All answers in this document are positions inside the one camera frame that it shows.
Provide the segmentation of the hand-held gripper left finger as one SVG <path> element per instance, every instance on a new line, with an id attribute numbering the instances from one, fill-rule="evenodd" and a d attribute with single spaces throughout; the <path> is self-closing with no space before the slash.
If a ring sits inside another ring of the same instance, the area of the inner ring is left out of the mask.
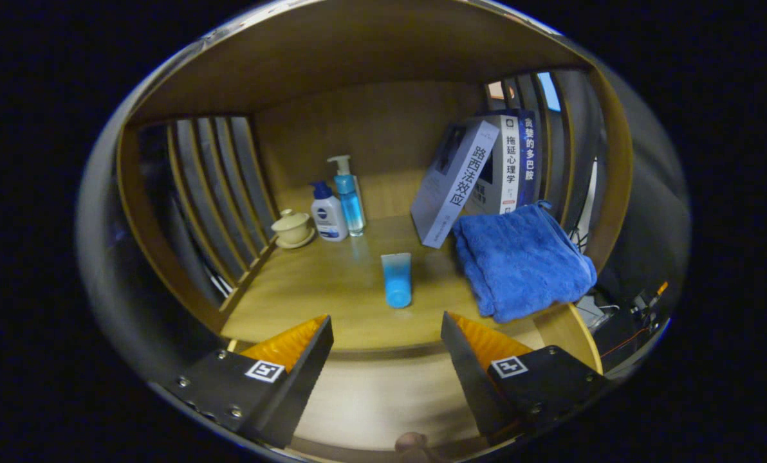
<path id="1" fill-rule="evenodd" d="M 149 387 L 224 440 L 287 448 L 333 348 L 332 324 L 319 314 L 242 350 L 219 342 Z"/>

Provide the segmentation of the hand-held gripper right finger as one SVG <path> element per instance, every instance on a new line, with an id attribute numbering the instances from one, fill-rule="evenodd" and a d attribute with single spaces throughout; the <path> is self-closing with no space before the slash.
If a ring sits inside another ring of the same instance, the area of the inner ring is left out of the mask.
<path id="1" fill-rule="evenodd" d="M 443 314 L 441 339 L 476 427 L 491 445 L 545 433 L 612 388 L 558 345 L 531 349 L 460 314 Z"/>

